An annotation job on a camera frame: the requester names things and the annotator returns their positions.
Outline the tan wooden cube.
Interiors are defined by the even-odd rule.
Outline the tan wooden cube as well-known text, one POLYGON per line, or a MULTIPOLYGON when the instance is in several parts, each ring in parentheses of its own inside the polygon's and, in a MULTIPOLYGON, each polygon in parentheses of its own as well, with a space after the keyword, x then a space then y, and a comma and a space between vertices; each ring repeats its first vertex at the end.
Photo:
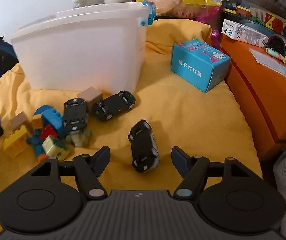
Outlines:
POLYGON ((89 115, 93 115, 93 106, 103 100, 103 94, 94 87, 78 93, 77 97, 85 100, 89 115))

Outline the small tan cube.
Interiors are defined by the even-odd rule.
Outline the small tan cube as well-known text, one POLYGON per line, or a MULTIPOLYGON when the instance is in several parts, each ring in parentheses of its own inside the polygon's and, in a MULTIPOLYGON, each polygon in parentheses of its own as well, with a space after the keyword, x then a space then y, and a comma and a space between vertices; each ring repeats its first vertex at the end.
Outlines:
POLYGON ((24 112, 20 112, 11 119, 11 128, 13 131, 20 129, 21 126, 29 128, 29 122, 24 112))

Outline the yellow toy brick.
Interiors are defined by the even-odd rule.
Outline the yellow toy brick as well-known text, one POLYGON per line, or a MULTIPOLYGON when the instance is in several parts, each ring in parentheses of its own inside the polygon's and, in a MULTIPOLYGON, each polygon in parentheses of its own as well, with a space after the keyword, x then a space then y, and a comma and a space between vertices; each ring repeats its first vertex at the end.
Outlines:
POLYGON ((4 139, 3 150, 10 157, 15 158, 22 153, 28 146, 26 140, 31 136, 25 125, 16 129, 13 134, 4 139))

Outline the green dinosaur toy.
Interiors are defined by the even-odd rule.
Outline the green dinosaur toy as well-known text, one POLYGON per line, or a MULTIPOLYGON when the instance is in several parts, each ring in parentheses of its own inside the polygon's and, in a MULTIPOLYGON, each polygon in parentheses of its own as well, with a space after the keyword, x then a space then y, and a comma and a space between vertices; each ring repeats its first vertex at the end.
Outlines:
POLYGON ((81 129, 70 132, 66 137, 66 141, 73 144, 75 147, 86 148, 89 145, 89 141, 92 136, 92 131, 81 129))

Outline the cream block with hole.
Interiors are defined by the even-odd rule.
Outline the cream block with hole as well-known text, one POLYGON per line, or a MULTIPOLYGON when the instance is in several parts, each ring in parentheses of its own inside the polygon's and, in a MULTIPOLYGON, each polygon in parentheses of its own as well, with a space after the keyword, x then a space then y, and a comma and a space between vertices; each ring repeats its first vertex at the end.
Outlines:
POLYGON ((42 147, 48 157, 56 157, 59 161, 64 161, 70 154, 67 146, 52 135, 44 140, 42 147))

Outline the teal orange toy figure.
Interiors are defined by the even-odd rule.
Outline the teal orange toy figure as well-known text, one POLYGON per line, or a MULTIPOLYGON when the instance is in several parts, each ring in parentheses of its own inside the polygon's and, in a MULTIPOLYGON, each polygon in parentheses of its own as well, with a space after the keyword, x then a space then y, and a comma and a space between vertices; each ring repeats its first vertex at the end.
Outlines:
POLYGON ((41 131, 39 129, 36 129, 33 131, 32 137, 29 137, 26 139, 26 143, 32 146, 35 156, 37 158, 37 161, 39 163, 43 162, 44 160, 48 158, 42 146, 43 141, 40 138, 40 134, 41 134, 41 131))

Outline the upside-down black toy car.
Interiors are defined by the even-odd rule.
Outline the upside-down black toy car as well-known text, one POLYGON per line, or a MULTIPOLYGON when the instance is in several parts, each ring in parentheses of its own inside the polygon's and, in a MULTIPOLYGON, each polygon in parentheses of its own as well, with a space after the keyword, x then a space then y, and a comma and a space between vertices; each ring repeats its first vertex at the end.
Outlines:
POLYGON ((74 98, 64 103, 63 127, 67 132, 75 132, 87 126, 88 110, 84 99, 74 98))

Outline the red toy block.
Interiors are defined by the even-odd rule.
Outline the red toy block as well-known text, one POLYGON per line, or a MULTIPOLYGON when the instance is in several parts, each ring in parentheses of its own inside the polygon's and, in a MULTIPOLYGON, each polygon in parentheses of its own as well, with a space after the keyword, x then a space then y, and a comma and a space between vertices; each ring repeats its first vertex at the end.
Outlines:
POLYGON ((44 141, 50 135, 53 136, 54 138, 58 138, 58 133, 56 132, 56 130, 53 128, 51 124, 48 124, 43 129, 39 137, 44 141))

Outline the large blue toy brick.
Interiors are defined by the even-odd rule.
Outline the large blue toy brick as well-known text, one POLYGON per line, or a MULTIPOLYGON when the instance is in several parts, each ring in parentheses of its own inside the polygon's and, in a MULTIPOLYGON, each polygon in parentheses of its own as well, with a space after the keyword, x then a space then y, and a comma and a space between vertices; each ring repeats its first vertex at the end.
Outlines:
POLYGON ((49 105, 43 105, 34 112, 34 115, 37 114, 42 115, 43 124, 50 124, 55 129, 59 139, 66 138, 67 133, 63 127, 63 116, 56 109, 49 105))

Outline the teal cardboard box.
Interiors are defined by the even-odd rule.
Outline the teal cardboard box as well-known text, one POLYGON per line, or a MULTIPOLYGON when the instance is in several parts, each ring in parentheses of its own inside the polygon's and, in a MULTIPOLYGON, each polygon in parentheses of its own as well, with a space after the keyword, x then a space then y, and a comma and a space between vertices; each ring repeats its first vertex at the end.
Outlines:
POLYGON ((172 46, 171 71, 204 93, 224 80, 229 66, 228 55, 200 40, 172 46))

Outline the orange cabinet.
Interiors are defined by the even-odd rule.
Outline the orange cabinet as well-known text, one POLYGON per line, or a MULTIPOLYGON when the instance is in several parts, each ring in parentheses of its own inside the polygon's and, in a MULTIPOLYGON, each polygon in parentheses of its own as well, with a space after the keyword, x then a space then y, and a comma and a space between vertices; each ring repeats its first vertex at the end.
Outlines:
POLYGON ((258 158, 267 160, 286 148, 286 77, 257 63, 252 49, 264 52, 222 36, 221 51, 230 56, 225 81, 251 128, 258 158))

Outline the translucent white plastic bin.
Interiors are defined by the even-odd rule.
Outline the translucent white plastic bin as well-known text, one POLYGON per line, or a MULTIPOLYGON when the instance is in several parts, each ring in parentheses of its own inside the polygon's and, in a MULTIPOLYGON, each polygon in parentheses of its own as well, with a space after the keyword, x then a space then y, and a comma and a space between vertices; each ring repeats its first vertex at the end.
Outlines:
POLYGON ((134 92, 144 63, 149 1, 57 12, 7 35, 33 89, 134 92))

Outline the white printed carton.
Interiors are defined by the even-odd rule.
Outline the white printed carton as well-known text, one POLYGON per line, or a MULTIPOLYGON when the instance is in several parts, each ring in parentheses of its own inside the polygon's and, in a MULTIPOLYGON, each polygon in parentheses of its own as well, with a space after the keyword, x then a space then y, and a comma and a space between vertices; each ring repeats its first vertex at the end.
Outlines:
POLYGON ((268 37, 261 32, 226 19, 223 20, 221 33, 232 40, 252 44, 261 48, 266 47, 268 42, 268 37))

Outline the colourful wooden toy set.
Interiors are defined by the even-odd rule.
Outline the colourful wooden toy set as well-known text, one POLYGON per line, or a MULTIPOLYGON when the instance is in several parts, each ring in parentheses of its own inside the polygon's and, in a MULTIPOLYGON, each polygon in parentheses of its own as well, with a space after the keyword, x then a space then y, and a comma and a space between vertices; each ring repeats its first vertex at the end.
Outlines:
POLYGON ((286 19, 268 9, 245 0, 223 0, 222 6, 226 20, 246 25, 267 36, 274 33, 283 35, 286 19))

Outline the yellow red snack bag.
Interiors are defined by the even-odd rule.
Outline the yellow red snack bag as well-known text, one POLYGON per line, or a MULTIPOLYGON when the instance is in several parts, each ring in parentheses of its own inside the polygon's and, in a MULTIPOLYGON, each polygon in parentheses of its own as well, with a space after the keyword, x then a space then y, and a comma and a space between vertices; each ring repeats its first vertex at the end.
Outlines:
POLYGON ((221 9, 223 0, 135 0, 155 4, 157 16, 187 18, 206 22, 221 9))

